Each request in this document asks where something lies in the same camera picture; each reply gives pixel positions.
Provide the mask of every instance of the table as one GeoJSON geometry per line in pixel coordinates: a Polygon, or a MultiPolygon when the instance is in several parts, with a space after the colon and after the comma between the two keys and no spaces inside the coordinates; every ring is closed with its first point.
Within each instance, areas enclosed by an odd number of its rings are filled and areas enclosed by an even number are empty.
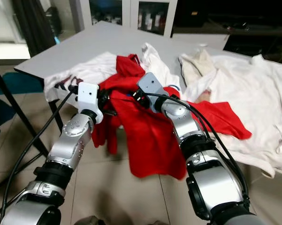
{"type": "MultiPolygon", "coordinates": [[[[181,66],[177,57],[182,53],[195,53],[200,48],[195,44],[178,42],[157,34],[101,21],[75,34],[59,45],[55,45],[19,64],[15,67],[15,70],[39,79],[45,79],[58,72],[70,69],[78,63],[89,61],[103,52],[123,56],[136,53],[141,56],[141,47],[145,42],[150,43],[158,51],[161,60],[169,67],[170,72],[176,75],[181,74],[181,66]]],[[[206,49],[211,55],[225,54],[248,58],[248,56],[232,52],[212,48],[206,49]]],[[[53,111],[56,109],[55,103],[49,105],[53,111]]],[[[60,116],[58,115],[55,119],[61,130],[62,121],[60,116]]]]}

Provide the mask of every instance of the robotic arm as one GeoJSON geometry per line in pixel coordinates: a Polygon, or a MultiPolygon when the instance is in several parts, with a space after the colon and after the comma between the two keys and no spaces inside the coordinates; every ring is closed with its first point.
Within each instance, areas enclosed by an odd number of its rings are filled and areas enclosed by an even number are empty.
{"type": "Polygon", "coordinates": [[[153,112],[163,113],[172,122],[186,160],[189,175],[186,182],[195,214],[211,221],[212,225],[265,225],[244,207],[239,181],[223,161],[214,142],[206,137],[191,117],[190,111],[170,99],[146,95],[168,96],[152,73],[147,73],[138,86],[139,90],[133,95],[135,100],[143,101],[143,105],[144,100],[149,100],[153,112]]]}
{"type": "Polygon", "coordinates": [[[97,85],[80,83],[78,88],[78,114],[62,129],[46,162],[36,168],[37,176],[19,196],[3,218],[1,225],[54,225],[60,224],[58,209],[64,202],[65,189],[90,141],[94,124],[103,114],[98,108],[97,85]]]}
{"type": "MultiPolygon", "coordinates": [[[[211,225],[265,225],[244,207],[238,179],[223,161],[215,144],[201,130],[186,107],[163,97],[147,96],[155,93],[168,96],[152,73],[138,82],[139,90],[133,97],[147,101],[155,113],[163,113],[173,124],[174,134],[186,160],[189,177],[189,196],[198,217],[211,225]]],[[[90,141],[94,124],[103,119],[98,108],[97,85],[80,83],[78,114],[62,129],[46,162],[35,170],[31,181],[1,225],[54,225],[60,224],[58,209],[64,202],[65,189],[90,141]]]]}

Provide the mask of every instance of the white cloth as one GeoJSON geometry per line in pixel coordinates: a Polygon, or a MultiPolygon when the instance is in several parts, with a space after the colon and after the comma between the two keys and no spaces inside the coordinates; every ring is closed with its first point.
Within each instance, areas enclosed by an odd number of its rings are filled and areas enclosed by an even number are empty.
{"type": "Polygon", "coordinates": [[[252,132],[247,140],[220,135],[231,155],[261,168],[268,177],[273,178],[275,171],[282,173],[282,64],[266,61],[261,55],[251,60],[211,59],[216,70],[189,84],[184,97],[194,101],[209,90],[211,102],[228,101],[252,132]]]}
{"type": "Polygon", "coordinates": [[[182,76],[186,86],[215,70],[213,61],[205,49],[196,53],[194,57],[182,54],[178,60],[182,65],[182,76]]]}
{"type": "Polygon", "coordinates": [[[169,68],[160,59],[156,49],[149,43],[145,43],[142,46],[142,54],[141,67],[145,72],[152,72],[163,87],[174,85],[178,87],[178,91],[180,92],[179,76],[171,74],[169,68]]]}
{"type": "MultiPolygon", "coordinates": [[[[117,73],[116,59],[116,55],[105,52],[88,62],[80,63],[71,69],[46,78],[44,80],[44,94],[46,100],[50,102],[56,99],[64,99],[69,93],[69,85],[77,85],[77,79],[93,84],[99,84],[105,81],[111,75],[117,73]]],[[[181,90],[179,77],[170,73],[169,68],[160,59],[158,52],[148,43],[142,46],[140,65],[146,73],[152,72],[163,87],[174,85],[178,88],[178,91],[181,90]]],[[[67,102],[77,107],[74,95],[72,95],[67,102]]]]}
{"type": "MultiPolygon", "coordinates": [[[[84,82],[99,84],[114,75],[116,71],[117,56],[109,52],[105,52],[94,59],[80,63],[71,69],[54,74],[44,80],[44,94],[48,102],[56,99],[64,99],[69,93],[68,86],[73,83],[76,85],[76,79],[82,79],[84,82]],[[64,90],[55,88],[59,82],[63,83],[64,90]]],[[[75,96],[72,95],[67,101],[71,105],[77,107],[75,96]]]]}

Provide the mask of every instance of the glass cabinet door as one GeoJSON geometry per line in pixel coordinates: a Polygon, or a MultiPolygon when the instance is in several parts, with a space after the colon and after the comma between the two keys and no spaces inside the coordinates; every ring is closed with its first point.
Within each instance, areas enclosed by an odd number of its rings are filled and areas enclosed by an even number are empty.
{"type": "Polygon", "coordinates": [[[169,3],[140,1],[138,8],[137,28],[164,35],[169,3]]]}
{"type": "Polygon", "coordinates": [[[170,37],[177,0],[131,0],[130,26],[170,37]]]}
{"type": "Polygon", "coordinates": [[[89,0],[89,2],[93,25],[101,20],[122,25],[121,0],[89,0]]]}

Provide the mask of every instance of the cable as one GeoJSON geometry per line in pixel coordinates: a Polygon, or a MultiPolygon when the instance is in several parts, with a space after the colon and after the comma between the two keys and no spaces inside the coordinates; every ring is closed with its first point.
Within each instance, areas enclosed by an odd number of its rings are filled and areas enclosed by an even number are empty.
{"type": "Polygon", "coordinates": [[[194,113],[194,114],[196,115],[196,117],[198,118],[199,122],[201,123],[201,125],[202,125],[202,127],[203,127],[203,129],[204,129],[204,131],[205,131],[205,134],[206,134],[207,138],[210,139],[210,138],[211,138],[211,137],[210,137],[210,134],[208,133],[207,128],[206,128],[206,125],[205,125],[204,122],[202,121],[201,117],[200,117],[197,113],[194,113]]]}
{"type": "Polygon", "coordinates": [[[49,124],[52,122],[52,120],[55,118],[55,116],[57,115],[59,110],[66,103],[67,99],[71,96],[71,94],[73,92],[74,92],[74,90],[71,90],[70,93],[63,99],[61,104],[57,107],[56,111],[52,114],[52,116],[49,118],[49,120],[46,122],[46,124],[42,127],[42,129],[37,133],[37,135],[28,143],[28,145],[26,146],[26,148],[24,149],[24,151],[21,153],[20,157],[16,161],[16,163],[15,163],[15,165],[13,167],[13,170],[11,171],[11,173],[9,175],[8,182],[7,182],[7,185],[6,185],[6,188],[5,188],[5,192],[4,192],[4,196],[3,196],[3,200],[2,200],[2,209],[1,209],[1,215],[0,215],[0,223],[1,223],[2,219],[3,219],[3,217],[5,216],[5,210],[6,210],[7,199],[8,199],[8,191],[9,191],[10,184],[11,184],[11,182],[13,180],[13,177],[15,175],[15,172],[16,172],[17,168],[19,167],[21,161],[23,160],[24,156],[26,155],[26,153],[28,152],[30,147],[33,145],[35,140],[38,139],[42,135],[42,133],[47,129],[49,124]]]}
{"type": "Polygon", "coordinates": [[[165,95],[160,95],[160,94],[153,94],[153,93],[144,93],[145,95],[148,96],[156,96],[156,97],[164,97],[166,99],[172,100],[174,102],[177,102],[181,105],[183,105],[184,107],[186,107],[187,109],[189,109],[192,113],[194,113],[195,115],[197,114],[199,117],[201,117],[204,122],[209,126],[209,128],[211,129],[212,133],[214,134],[215,138],[217,139],[217,141],[219,142],[220,146],[223,148],[225,154],[228,156],[228,158],[230,159],[230,162],[232,164],[232,169],[235,171],[236,176],[239,178],[241,185],[243,187],[243,195],[245,199],[249,199],[248,198],[248,186],[245,180],[245,177],[243,175],[243,173],[241,172],[240,167],[238,166],[238,164],[235,162],[234,158],[231,156],[231,154],[229,153],[229,151],[227,150],[227,148],[225,147],[225,145],[223,144],[223,142],[221,141],[220,137],[218,136],[218,134],[216,133],[216,131],[214,130],[213,126],[210,124],[210,122],[193,106],[191,105],[187,105],[184,102],[181,102],[180,100],[177,100],[173,97],[168,97],[165,95]]]}

